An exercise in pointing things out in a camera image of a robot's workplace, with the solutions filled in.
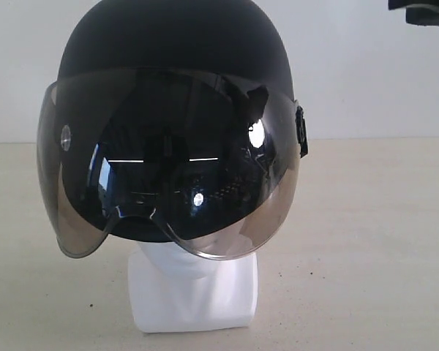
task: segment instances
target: mannequin head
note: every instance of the mannequin head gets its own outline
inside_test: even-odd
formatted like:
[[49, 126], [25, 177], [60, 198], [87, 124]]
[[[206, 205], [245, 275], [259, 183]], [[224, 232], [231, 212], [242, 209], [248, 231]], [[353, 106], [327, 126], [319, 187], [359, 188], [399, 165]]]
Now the mannequin head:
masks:
[[212, 275], [220, 265], [219, 261], [190, 254], [175, 243], [138, 242], [138, 245], [151, 264], [170, 278], [201, 279]]

